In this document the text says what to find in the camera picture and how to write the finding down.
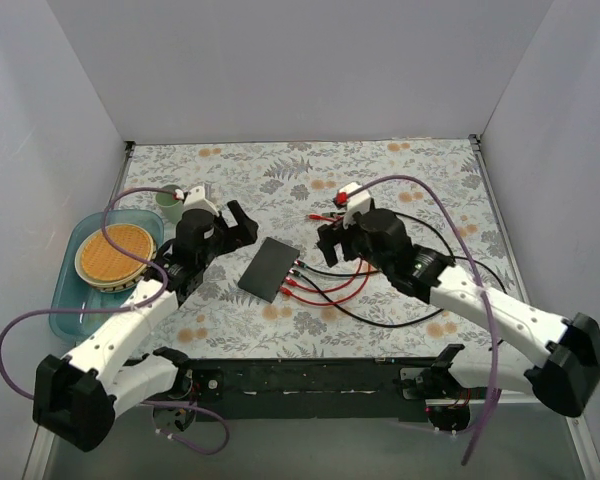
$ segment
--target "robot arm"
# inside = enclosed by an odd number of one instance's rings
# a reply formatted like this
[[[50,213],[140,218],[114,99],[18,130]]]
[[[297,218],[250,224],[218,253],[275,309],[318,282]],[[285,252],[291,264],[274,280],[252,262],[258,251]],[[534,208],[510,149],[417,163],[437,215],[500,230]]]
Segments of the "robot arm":
[[[358,187],[350,184],[340,192]],[[367,191],[349,197],[345,207],[340,220],[318,230],[318,247],[329,266],[337,263],[335,246],[341,245],[344,260],[363,258],[401,293],[488,329],[482,288],[453,258],[413,244],[402,221],[390,210],[376,209]],[[486,291],[500,336],[520,352],[513,362],[499,365],[498,387],[532,393],[562,415],[579,416],[600,381],[597,322],[583,314],[569,320],[498,290]],[[463,345],[450,347],[413,388],[449,394],[487,385],[490,362],[471,360]]]
[[[62,358],[47,356],[36,371],[33,418],[83,451],[106,437],[116,417],[161,392],[179,391],[186,355],[161,348],[133,366],[129,356],[150,332],[200,286],[205,270],[218,256],[255,243],[258,224],[238,202],[227,204],[236,225],[229,227],[201,187],[184,198],[176,236],[156,254],[167,272],[164,293],[142,308],[113,315],[91,337]],[[150,267],[124,306],[157,293],[162,283]]]

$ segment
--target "red wire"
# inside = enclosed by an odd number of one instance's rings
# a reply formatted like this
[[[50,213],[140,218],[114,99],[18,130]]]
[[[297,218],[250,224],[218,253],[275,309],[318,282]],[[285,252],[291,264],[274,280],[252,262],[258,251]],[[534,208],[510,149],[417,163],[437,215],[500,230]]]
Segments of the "red wire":
[[[327,290],[323,290],[324,293],[331,293],[331,292],[337,292],[338,290],[342,290],[344,287],[348,287],[349,285],[351,285],[351,283],[356,279],[356,276],[360,273],[360,270],[362,269],[362,259],[360,259],[360,263],[358,264],[358,269],[356,270],[356,273],[354,274],[355,276],[352,276],[349,280],[347,280],[346,282],[344,282],[342,285],[338,285],[337,287],[333,287],[333,288],[328,288]],[[309,288],[309,287],[305,287],[304,285],[300,285],[297,282],[287,282],[289,285],[293,285],[294,287],[298,287],[300,290],[304,290],[305,292],[310,292],[310,293],[319,293],[317,290],[313,289],[313,288]]]
[[[367,267],[367,271],[371,271],[371,265],[369,265]],[[290,297],[295,298],[296,300],[299,300],[302,303],[306,303],[308,305],[313,305],[314,307],[332,307],[333,305],[336,304],[340,304],[340,303],[344,303],[347,300],[351,300],[353,297],[355,297],[356,295],[358,295],[362,289],[364,288],[364,286],[367,284],[367,282],[369,281],[369,275],[365,275],[364,276],[364,281],[360,284],[360,286],[358,287],[358,289],[353,292],[351,295],[341,298],[340,300],[336,300],[335,302],[328,302],[328,303],[318,303],[318,302],[312,302],[311,300],[307,300],[306,298],[302,298],[297,296],[295,293],[293,293],[291,290],[289,290],[288,288],[281,288],[280,291],[285,294],[285,295],[289,295]]]
[[[471,400],[471,389],[467,390],[467,398],[465,398],[464,403],[462,405],[458,405],[460,400],[462,400],[462,394],[460,394],[460,398],[458,398],[454,403],[448,405],[448,408],[462,408],[469,405],[469,400]]]
[[[310,213],[308,217],[311,220],[324,220],[325,222],[335,222],[335,218],[323,217],[322,215],[318,215],[317,213]]]

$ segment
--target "floral tablecloth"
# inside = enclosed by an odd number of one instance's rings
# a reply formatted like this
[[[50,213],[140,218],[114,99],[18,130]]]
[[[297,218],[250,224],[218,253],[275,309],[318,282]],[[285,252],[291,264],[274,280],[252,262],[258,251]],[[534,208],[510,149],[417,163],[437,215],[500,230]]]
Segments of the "floral tablecloth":
[[[393,173],[413,175],[429,184],[450,210],[475,258],[492,267],[518,297],[502,233],[468,140],[137,146],[125,188],[204,185],[217,205],[238,200],[260,225],[258,243],[216,259],[204,284],[137,353],[166,345],[197,358],[431,356],[454,342],[486,353],[488,332],[448,312],[415,327],[382,329],[333,307],[310,307],[282,294],[269,305],[236,286],[267,236],[298,248],[308,264],[326,268],[315,247],[319,222],[307,219],[307,214],[332,210],[336,190],[351,181],[364,183]],[[388,182],[373,188],[372,195],[378,206],[431,223],[461,254],[440,211],[417,185]],[[159,213],[151,194],[127,197],[122,207]],[[173,225],[165,220],[165,227],[167,238],[172,237]],[[420,225],[407,221],[407,229],[415,242],[445,251]],[[334,268],[354,269],[353,262]],[[495,285],[488,273],[483,278]],[[337,282],[322,277],[316,281],[325,287]],[[381,276],[371,277],[364,291],[346,306],[384,323],[401,323],[432,310],[399,294]]]

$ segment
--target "white enclosure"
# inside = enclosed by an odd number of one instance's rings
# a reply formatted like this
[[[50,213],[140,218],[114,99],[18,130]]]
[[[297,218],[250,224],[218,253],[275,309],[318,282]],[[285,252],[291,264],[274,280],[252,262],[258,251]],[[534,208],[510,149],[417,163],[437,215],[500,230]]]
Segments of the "white enclosure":
[[[49,304],[123,140],[482,133],[531,299],[600,322],[600,0],[2,1],[0,330]],[[7,367],[31,389],[61,348],[40,317]],[[600,454],[600,388],[587,418]],[[34,431],[0,379],[0,478]]]
[[[550,3],[49,0],[138,143],[481,133]]]

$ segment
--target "black rectangular panel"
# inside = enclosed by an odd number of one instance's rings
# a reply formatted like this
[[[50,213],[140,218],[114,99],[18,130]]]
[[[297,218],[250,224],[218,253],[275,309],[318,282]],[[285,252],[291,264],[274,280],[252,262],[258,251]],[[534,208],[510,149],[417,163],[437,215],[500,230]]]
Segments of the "black rectangular panel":
[[[273,302],[299,256],[299,250],[271,237],[265,238],[242,274],[238,287],[267,302]]]

